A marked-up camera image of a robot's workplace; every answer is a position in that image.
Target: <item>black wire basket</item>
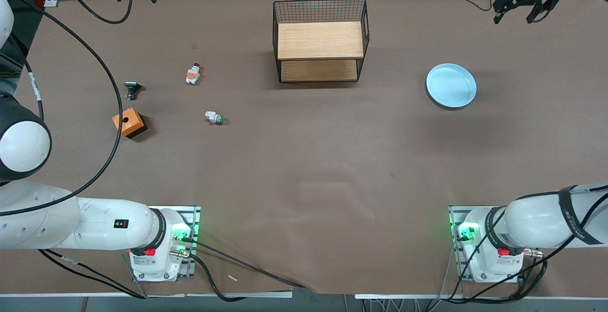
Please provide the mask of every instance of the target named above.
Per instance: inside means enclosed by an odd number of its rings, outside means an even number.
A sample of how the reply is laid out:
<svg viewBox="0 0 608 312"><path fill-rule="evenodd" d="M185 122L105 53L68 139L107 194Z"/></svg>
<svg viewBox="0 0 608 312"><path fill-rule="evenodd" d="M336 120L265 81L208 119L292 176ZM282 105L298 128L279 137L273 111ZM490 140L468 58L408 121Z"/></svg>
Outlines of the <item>black wire basket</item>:
<svg viewBox="0 0 608 312"><path fill-rule="evenodd" d="M359 80L370 40L365 0L276 1L272 17L281 83Z"/></svg>

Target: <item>brown table surface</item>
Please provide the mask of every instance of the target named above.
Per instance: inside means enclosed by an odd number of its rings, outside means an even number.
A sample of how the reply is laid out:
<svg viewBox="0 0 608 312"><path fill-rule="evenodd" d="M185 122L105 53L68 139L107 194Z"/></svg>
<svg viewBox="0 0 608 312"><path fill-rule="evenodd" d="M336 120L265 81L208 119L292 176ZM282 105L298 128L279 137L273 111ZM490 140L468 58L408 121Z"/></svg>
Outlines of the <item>brown table surface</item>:
<svg viewBox="0 0 608 312"><path fill-rule="evenodd" d="M135 0L118 26L74 0L48 9L97 50L123 94L124 81L145 87L124 105L148 116L150 130L123 139L84 197L199 204L202 241L315 292L436 294L452 244L450 204L508 204L606 178L608 3L561 0L531 25L521 8L495 26L493 13L464 0L367 0L371 42L360 80L311 86L278 83L273 1ZM87 2L111 18L126 7ZM113 90L95 59L48 19L29 59L54 141L35 179L76 189L113 143ZM195 62L202 81L185 85ZM425 94L440 63L458 63L477 80L462 111L442 111ZM18 98L34 109L26 79ZM208 124L206 110L228 123ZM130 281L117 252L64 252ZM3 293L111 291L37 251L0 254ZM608 297L607 254L565 250L534 294ZM287 288L204 258L222 291ZM447 291L455 281L452 268ZM193 280L145 289L210 291L200 269Z"/></svg>

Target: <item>metal connector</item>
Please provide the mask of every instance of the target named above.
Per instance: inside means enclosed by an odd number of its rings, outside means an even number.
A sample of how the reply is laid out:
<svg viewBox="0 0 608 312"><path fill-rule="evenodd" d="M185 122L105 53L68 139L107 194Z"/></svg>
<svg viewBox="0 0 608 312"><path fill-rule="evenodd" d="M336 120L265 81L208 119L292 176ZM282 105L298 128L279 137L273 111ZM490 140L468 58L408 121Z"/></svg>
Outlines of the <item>metal connector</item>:
<svg viewBox="0 0 608 312"><path fill-rule="evenodd" d="M182 257L182 258L189 258L190 251L187 251L185 249L171 248L171 249L169 249L169 255Z"/></svg>
<svg viewBox="0 0 608 312"><path fill-rule="evenodd" d="M528 248L525 248L523 250L523 255L525 255L525 256L531 256L533 258L543 258L543 257L545 257L545 255L542 253L542 251L536 251L536 250L532 250L532 249L528 249Z"/></svg>

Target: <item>red button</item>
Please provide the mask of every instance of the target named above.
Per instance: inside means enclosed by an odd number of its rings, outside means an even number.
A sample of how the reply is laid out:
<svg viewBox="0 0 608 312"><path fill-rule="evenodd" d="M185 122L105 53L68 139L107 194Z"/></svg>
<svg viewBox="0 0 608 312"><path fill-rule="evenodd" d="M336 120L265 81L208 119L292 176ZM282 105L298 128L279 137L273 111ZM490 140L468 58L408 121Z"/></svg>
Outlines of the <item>red button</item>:
<svg viewBox="0 0 608 312"><path fill-rule="evenodd" d="M511 252L508 249L505 248L499 248L497 249L498 251L498 256L508 256Z"/></svg>

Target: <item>white and orange connector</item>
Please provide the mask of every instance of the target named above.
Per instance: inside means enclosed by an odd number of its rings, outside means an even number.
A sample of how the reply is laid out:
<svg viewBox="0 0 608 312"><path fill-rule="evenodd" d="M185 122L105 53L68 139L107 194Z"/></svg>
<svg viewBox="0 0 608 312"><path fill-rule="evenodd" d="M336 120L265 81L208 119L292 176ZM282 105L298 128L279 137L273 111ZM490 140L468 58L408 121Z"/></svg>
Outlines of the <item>white and orange connector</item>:
<svg viewBox="0 0 608 312"><path fill-rule="evenodd" d="M200 64L194 63L192 68L186 74L186 84L195 85L200 77Z"/></svg>

